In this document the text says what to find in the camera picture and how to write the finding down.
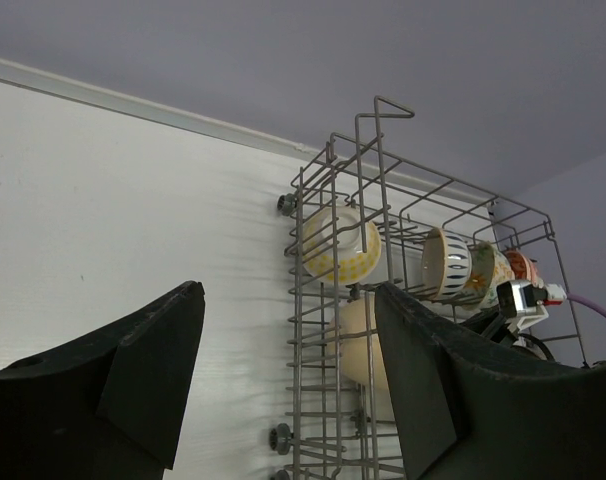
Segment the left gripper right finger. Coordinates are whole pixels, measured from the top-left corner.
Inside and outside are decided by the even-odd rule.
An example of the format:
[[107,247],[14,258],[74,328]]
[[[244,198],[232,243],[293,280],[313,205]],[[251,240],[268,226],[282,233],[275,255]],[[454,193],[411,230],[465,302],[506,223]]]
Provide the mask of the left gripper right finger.
[[606,479],[606,364],[527,356],[391,283],[375,318],[409,479]]

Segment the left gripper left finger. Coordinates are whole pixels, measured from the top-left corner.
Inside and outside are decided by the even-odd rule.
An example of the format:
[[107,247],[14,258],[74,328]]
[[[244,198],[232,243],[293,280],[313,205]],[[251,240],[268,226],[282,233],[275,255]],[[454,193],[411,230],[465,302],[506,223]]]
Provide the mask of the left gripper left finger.
[[0,479],[161,479],[173,468],[205,314],[187,281],[0,369]]

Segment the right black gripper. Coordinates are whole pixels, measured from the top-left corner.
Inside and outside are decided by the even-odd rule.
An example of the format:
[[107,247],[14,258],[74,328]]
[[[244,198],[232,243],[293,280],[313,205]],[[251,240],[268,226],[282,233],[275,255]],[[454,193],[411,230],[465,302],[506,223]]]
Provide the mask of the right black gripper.
[[519,351],[522,354],[543,361],[555,361],[550,349],[537,337],[512,331],[509,322],[497,307],[481,311],[463,321],[461,326],[494,343]]

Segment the leaf and flower pattern bowl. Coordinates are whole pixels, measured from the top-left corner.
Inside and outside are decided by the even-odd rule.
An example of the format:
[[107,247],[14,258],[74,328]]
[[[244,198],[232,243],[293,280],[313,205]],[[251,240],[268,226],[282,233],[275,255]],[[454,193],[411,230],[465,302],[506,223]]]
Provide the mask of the leaf and flower pattern bowl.
[[472,271],[461,294],[462,308],[468,311],[496,306],[497,286],[515,279],[507,257],[488,242],[479,242],[470,249]]

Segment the orange coral pattern bowl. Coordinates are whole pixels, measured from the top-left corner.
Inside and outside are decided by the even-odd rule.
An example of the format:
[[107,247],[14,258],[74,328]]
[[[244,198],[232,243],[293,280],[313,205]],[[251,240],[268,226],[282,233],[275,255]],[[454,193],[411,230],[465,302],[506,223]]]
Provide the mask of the orange coral pattern bowl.
[[527,280],[536,287],[541,287],[541,279],[535,263],[519,250],[508,250],[504,253],[516,280]]

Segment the white bowl with patterned outside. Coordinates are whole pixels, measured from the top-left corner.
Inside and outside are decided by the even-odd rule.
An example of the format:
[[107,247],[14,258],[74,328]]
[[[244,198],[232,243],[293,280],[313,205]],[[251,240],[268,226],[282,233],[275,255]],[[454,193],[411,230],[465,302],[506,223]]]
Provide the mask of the white bowl with patterned outside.
[[471,254],[461,236],[441,228],[432,228],[427,233],[421,257],[421,278],[428,300],[453,298],[462,291],[471,270]]

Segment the tan orange bowl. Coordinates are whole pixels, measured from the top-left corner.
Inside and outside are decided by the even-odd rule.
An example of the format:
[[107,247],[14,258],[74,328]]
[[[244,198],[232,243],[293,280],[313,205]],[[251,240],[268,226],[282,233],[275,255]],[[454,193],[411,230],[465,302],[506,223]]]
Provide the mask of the tan orange bowl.
[[367,322],[370,322],[372,329],[377,329],[374,307],[374,294],[369,294],[368,299],[362,297],[341,306],[338,316],[333,318],[328,325],[326,352],[330,355],[336,353],[334,334],[335,324],[338,324],[339,335],[341,336],[339,340],[341,374],[358,384],[370,386],[369,364],[372,364],[374,388],[388,391],[387,375],[377,332],[371,334],[372,359],[369,359],[368,354]]

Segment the teal bowl with yellow centre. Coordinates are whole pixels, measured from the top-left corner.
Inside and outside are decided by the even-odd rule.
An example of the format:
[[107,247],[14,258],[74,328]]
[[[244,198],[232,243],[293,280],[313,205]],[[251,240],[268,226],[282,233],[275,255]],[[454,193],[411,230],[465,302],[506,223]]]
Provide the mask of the teal bowl with yellow centre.
[[304,222],[302,235],[303,267],[322,283],[359,283],[381,258],[379,231],[357,208],[326,207]]

